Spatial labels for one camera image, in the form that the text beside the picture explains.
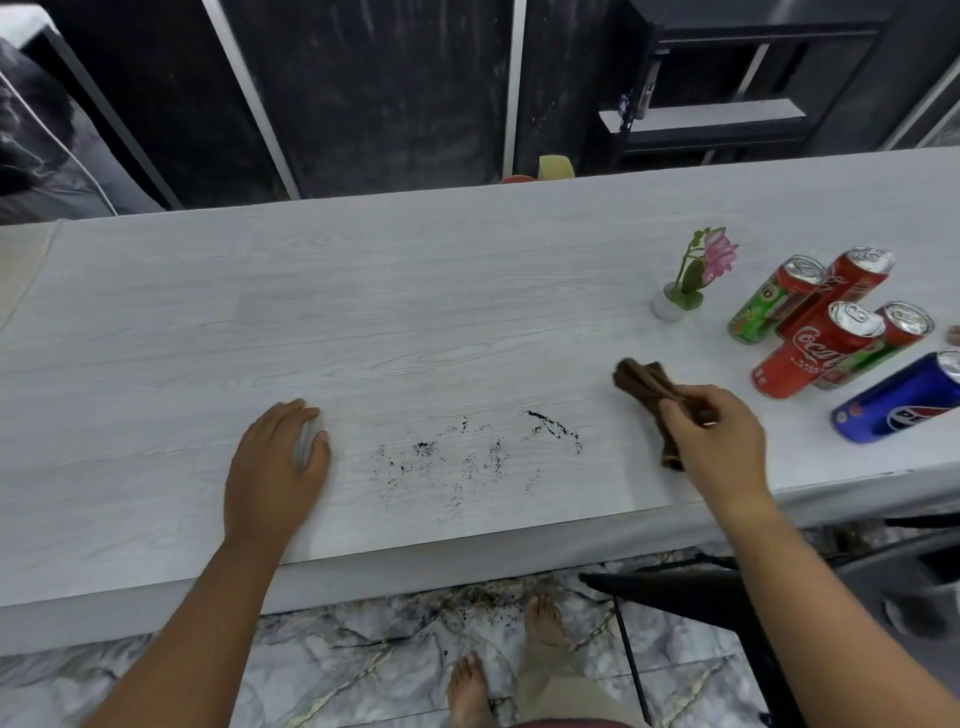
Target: soda can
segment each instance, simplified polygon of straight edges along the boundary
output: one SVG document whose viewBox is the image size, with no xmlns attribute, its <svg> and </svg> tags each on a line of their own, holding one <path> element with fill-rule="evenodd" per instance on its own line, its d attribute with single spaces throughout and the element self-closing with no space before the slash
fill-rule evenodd
<svg viewBox="0 0 960 728">
<path fill-rule="evenodd" d="M 834 301 L 804 322 L 793 338 L 752 372 L 754 386 L 767 397 L 785 400 L 827 373 L 883 333 L 883 318 L 859 303 Z"/>
<path fill-rule="evenodd" d="M 866 245 L 850 248 L 830 263 L 827 280 L 780 322 L 777 336 L 789 341 L 807 317 L 834 301 L 856 303 L 887 280 L 893 267 L 894 256 L 889 251 Z"/>
<path fill-rule="evenodd" d="M 853 353 L 815 382 L 821 389 L 836 389 L 869 372 L 897 352 L 925 338 L 933 330 L 933 319 L 919 306 L 903 301 L 885 303 L 875 313 L 883 317 L 883 335 L 866 349 Z"/>
<path fill-rule="evenodd" d="M 960 407 L 960 349 L 921 356 L 830 413 L 854 443 L 873 443 Z"/>
<path fill-rule="evenodd" d="M 755 344 L 826 279 L 827 269 L 812 257 L 787 258 L 733 316 L 727 325 L 730 336 Z"/>
</svg>

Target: brown cloth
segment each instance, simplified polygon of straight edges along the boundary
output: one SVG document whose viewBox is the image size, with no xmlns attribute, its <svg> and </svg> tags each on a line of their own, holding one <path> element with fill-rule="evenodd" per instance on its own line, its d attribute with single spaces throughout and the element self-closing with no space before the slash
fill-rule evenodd
<svg viewBox="0 0 960 728">
<path fill-rule="evenodd" d="M 695 400 L 680 394 L 658 361 L 637 364 L 633 359 L 622 359 L 613 371 L 613 384 L 635 397 L 647 412 L 654 416 L 657 429 L 663 436 L 660 464 L 672 471 L 682 472 L 684 464 L 680 461 L 680 450 L 660 414 L 660 400 L 673 400 L 700 426 L 716 423 L 716 412 L 704 400 Z"/>
</svg>

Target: foot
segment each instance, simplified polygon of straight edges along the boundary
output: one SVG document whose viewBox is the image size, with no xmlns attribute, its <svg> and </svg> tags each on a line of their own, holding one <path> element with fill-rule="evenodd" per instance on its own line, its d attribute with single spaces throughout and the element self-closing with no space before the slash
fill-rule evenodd
<svg viewBox="0 0 960 728">
<path fill-rule="evenodd" d="M 461 658 L 453 666 L 450 684 L 446 687 L 452 728 L 473 728 L 490 724 L 490 697 L 487 676 L 476 652 Z"/>
<path fill-rule="evenodd" d="M 524 620 L 530 642 L 564 646 L 564 619 L 549 596 L 534 596 L 528 601 Z"/>
</svg>

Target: pepsi can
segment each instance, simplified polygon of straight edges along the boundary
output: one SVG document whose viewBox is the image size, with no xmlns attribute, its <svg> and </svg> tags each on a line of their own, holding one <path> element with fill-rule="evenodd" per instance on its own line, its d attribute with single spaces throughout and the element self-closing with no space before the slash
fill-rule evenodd
<svg viewBox="0 0 960 728">
<path fill-rule="evenodd" d="M 830 413 L 834 429 L 855 443 L 894 432 L 960 407 L 960 349 L 921 356 Z"/>
</svg>

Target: wall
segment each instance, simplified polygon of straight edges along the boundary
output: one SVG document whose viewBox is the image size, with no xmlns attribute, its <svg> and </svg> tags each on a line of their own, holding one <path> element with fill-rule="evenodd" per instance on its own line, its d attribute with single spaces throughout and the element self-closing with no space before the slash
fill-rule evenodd
<svg viewBox="0 0 960 728">
<path fill-rule="evenodd" d="M 579 167 L 617 1 L 528 0 L 516 172 Z M 304 197 L 499 179 L 513 0 L 221 2 Z M 202 0 L 47 7 L 187 206 L 286 198 Z M 876 149 L 958 53 L 960 4 L 904 2 L 805 148 L 766 154 Z"/>
<path fill-rule="evenodd" d="M 304 197 L 496 182 L 512 0 L 223 0 Z"/>
<path fill-rule="evenodd" d="M 817 156 L 877 149 L 958 54 L 960 3 L 904 2 L 804 152 Z"/>
<path fill-rule="evenodd" d="M 184 206 L 287 199 L 200 0 L 44 7 Z"/>
</svg>

